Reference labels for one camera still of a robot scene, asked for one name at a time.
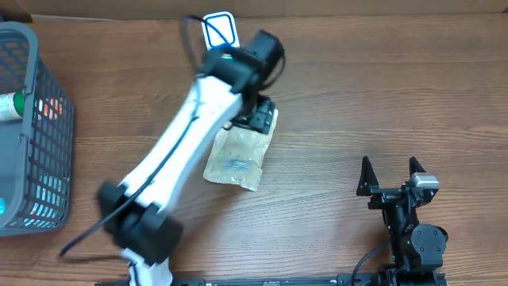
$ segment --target clear plastic bag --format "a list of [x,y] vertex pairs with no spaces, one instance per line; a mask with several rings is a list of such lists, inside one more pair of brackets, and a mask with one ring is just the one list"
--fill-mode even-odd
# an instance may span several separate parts
[[274,111],[268,134],[238,128],[221,129],[215,136],[203,178],[221,184],[237,184],[257,191],[261,181],[264,154],[270,145],[279,112]]

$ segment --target basket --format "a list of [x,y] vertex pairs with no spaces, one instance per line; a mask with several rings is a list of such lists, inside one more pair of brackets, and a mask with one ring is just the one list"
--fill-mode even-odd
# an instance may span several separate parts
[[0,122],[0,237],[65,225],[71,207],[75,112],[39,57],[36,34],[0,23],[0,94],[22,91],[22,120]]

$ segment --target bottle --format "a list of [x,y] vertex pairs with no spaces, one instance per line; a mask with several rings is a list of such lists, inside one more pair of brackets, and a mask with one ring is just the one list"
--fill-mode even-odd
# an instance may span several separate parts
[[0,95],[0,122],[23,118],[25,96],[22,92]]

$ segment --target plastic bag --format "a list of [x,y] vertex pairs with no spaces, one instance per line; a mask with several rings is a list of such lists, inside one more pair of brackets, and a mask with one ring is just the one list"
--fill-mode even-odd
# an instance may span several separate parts
[[268,134],[238,128],[221,129],[215,136],[203,178],[221,184],[238,184],[257,191],[264,154],[270,145],[279,112],[274,110]]

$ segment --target wood grain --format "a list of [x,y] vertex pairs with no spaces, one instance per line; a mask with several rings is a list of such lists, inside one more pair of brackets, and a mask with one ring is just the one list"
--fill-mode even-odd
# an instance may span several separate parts
[[[506,15],[238,20],[278,37],[287,69],[258,192],[189,179],[175,216],[186,226],[172,270],[205,278],[351,272],[387,240],[380,212],[355,196],[361,157],[382,186],[416,156],[441,180],[421,222],[450,234],[451,285],[508,284]],[[191,82],[175,21],[34,25],[40,53],[78,112],[71,220],[57,233],[0,239],[0,285],[92,285],[122,263],[69,265],[56,254],[98,219],[106,178],[120,180],[155,144]],[[113,254],[103,232],[72,255]],[[388,262],[381,253],[363,271]]]

